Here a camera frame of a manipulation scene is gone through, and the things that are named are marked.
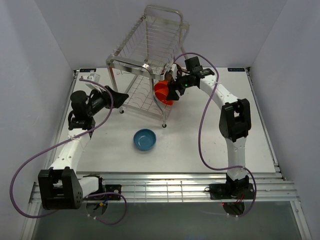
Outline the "orange plastic bowl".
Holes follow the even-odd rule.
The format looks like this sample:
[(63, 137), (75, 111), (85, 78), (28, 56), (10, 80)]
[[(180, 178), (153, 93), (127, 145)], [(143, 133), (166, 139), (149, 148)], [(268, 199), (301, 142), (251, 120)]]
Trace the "orange plastic bowl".
[(173, 100), (166, 100), (165, 97), (161, 97), (159, 101), (165, 105), (172, 106), (174, 104)]
[(156, 83), (154, 85), (154, 93), (160, 101), (166, 101), (169, 94), (168, 81), (163, 80)]

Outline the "brown cream-inside bowl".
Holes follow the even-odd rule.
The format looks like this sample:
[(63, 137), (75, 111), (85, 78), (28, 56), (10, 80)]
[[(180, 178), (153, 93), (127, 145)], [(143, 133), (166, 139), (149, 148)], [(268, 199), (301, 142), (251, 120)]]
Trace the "brown cream-inside bowl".
[(167, 81), (168, 83), (175, 81), (174, 76), (173, 76), (173, 72), (171, 70), (169, 72), (165, 73), (164, 80)]

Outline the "blue ceramic bowl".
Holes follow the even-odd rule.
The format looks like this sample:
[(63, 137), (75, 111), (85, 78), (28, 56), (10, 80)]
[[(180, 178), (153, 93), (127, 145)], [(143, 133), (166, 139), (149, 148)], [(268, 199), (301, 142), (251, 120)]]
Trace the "blue ceramic bowl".
[(156, 134), (147, 128), (138, 130), (133, 136), (133, 144), (140, 151), (151, 150), (157, 141)]

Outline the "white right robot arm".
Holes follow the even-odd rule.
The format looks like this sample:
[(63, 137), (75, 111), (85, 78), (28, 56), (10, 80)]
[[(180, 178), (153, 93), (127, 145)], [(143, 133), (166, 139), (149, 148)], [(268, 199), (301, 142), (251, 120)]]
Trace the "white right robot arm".
[(245, 158), (245, 144), (252, 127), (250, 102), (230, 93), (219, 83), (217, 69), (203, 68), (197, 56), (186, 59), (185, 66), (186, 74), (179, 69), (176, 79), (169, 81), (166, 100), (177, 101), (187, 88), (198, 87), (220, 109), (218, 128), (227, 145), (226, 181), (210, 184), (206, 191), (212, 199), (236, 199), (237, 203), (255, 200), (256, 183), (250, 183), (254, 177), (246, 168)]

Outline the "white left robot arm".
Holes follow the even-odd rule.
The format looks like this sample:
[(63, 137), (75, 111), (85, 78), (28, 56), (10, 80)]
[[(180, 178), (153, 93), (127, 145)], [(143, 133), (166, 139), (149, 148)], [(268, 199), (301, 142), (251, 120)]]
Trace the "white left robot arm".
[(94, 115), (100, 110), (120, 108), (129, 98), (126, 93), (94, 88), (90, 94), (77, 90), (70, 96), (68, 142), (65, 143), (48, 169), (38, 174), (42, 206), (46, 210), (79, 209), (83, 198), (91, 195), (100, 200), (106, 195), (102, 178), (87, 175), (78, 179), (76, 172), (81, 155), (92, 139), (96, 125)]

